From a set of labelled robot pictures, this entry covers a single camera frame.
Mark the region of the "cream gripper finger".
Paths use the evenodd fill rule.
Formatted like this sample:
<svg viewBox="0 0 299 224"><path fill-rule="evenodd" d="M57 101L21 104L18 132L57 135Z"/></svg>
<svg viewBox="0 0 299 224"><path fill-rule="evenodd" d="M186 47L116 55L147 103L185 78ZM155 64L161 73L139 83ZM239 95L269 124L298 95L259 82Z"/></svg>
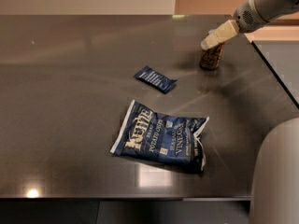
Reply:
<svg viewBox="0 0 299 224"><path fill-rule="evenodd" d="M201 42L201 48L208 50L217 47L219 44L237 36L239 26L235 20L228 20L217 29L208 32L208 35Z"/></svg>

